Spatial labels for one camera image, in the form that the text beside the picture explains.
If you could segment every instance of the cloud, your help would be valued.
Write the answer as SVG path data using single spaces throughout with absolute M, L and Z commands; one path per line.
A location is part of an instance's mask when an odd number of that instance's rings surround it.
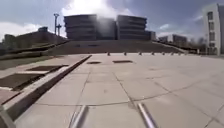
M 193 22 L 198 22 L 198 21 L 201 21 L 202 19 L 203 19 L 203 15 L 198 15 L 198 16 L 194 17 L 194 18 L 192 19 L 192 21 L 193 21 Z
M 21 35 L 33 31 L 37 31 L 40 25 L 25 23 L 19 25 L 12 22 L 0 22 L 0 42 L 5 34 Z
M 116 18 L 118 14 L 134 15 L 128 8 L 115 9 L 108 0 L 72 0 L 62 8 L 64 16 L 77 14 L 97 14 L 103 17 Z
M 160 26 L 159 29 L 160 30 L 167 30 L 167 29 L 169 29 L 171 27 L 172 27 L 172 25 L 170 25 L 170 24 L 164 24 L 164 25 Z

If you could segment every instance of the concrete ledge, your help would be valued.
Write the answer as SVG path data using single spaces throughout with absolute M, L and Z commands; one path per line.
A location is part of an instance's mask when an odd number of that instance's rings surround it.
M 4 108 L 12 118 L 12 120 L 17 119 L 24 111 L 26 111 L 36 100 L 38 100 L 46 91 L 53 87 L 58 81 L 64 78 L 68 73 L 74 70 L 76 67 L 81 65 L 87 59 L 91 57 L 87 56 L 82 58 L 75 64 L 68 67 L 64 67 L 58 70 L 56 73 L 49 74 L 44 78 L 36 81 L 35 83 L 24 89 L 20 95 L 10 100 L 4 104 Z

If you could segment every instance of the stone tile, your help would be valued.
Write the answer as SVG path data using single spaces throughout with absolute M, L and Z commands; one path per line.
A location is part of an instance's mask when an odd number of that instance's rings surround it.
M 145 99 L 167 93 L 166 90 L 151 80 L 122 81 L 121 83 L 132 100 Z
M 58 83 L 46 92 L 36 103 L 48 105 L 76 105 L 83 88 L 84 83 Z
M 222 124 L 224 124 L 224 107 L 219 111 L 216 119 L 218 119 Z
M 198 83 L 196 85 L 196 87 L 203 89 L 205 91 L 208 91 L 214 95 L 220 96 L 222 98 L 224 98 L 224 86 L 222 87 L 221 85 L 215 85 L 211 82 L 202 82 L 202 83 Z
M 115 72 L 114 73 L 118 80 L 126 81 L 126 80 L 137 80 L 137 79 L 146 79 L 147 76 L 143 72 L 134 72 L 134 71 L 127 71 L 127 72 Z
M 75 73 L 75 74 L 89 74 L 90 73 L 90 67 L 81 65 L 80 67 L 74 69 L 71 72 L 71 74 L 72 73 Z
M 210 118 L 173 94 L 142 101 L 159 128 L 204 128 Z
M 88 82 L 104 82 L 104 81 L 117 81 L 116 77 L 112 73 L 94 73 L 90 74 Z
M 75 107 L 32 105 L 16 121 L 17 128 L 68 128 Z
M 82 128 L 145 128 L 139 113 L 128 104 L 90 107 Z
M 221 124 L 216 121 L 212 121 L 206 128 L 224 128 Z
M 61 84 L 74 85 L 77 83 L 85 83 L 89 74 L 68 74 L 62 80 L 59 81 Z
M 185 75 L 175 75 L 172 77 L 155 78 L 153 81 L 157 82 L 169 91 L 174 91 L 188 87 L 197 80 L 189 78 Z
M 195 87 L 174 93 L 211 117 L 214 117 L 221 106 L 224 105 L 222 98 Z
M 128 96 L 118 82 L 94 82 L 85 85 L 79 104 L 100 105 L 128 101 Z
M 0 105 L 6 103 L 13 97 L 17 96 L 18 94 L 19 92 L 16 91 L 0 89 Z
M 91 68 L 91 73 L 110 73 L 111 70 L 108 66 L 97 66 Z
M 148 72 L 146 72 L 144 75 L 146 75 L 147 78 L 157 78 L 157 77 L 173 76 L 177 74 L 178 72 L 172 70 L 148 70 Z

